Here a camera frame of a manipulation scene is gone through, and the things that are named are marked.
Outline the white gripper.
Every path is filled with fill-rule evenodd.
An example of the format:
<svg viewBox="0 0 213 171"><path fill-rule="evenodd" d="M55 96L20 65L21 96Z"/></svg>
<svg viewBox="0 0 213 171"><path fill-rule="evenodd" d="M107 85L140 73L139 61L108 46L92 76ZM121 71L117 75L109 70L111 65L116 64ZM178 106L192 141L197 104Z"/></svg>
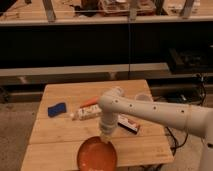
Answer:
<svg viewBox="0 0 213 171"><path fill-rule="evenodd" d="M100 129L100 139L104 143L108 143L114 130L117 127L118 115L116 113L111 113L103 111L100 116L99 129Z"/></svg>

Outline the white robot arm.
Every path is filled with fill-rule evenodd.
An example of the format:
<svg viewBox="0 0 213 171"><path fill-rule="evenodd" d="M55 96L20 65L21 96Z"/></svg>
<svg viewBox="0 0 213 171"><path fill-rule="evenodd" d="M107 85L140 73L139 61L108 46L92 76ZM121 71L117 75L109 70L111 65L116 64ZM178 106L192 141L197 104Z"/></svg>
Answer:
<svg viewBox="0 0 213 171"><path fill-rule="evenodd" d="M133 100L125 98L120 87L104 92L98 99L98 106L102 110L99 122L102 135L110 136L114 132L118 114L172 127L205 140L199 171L213 169L213 108Z"/></svg>

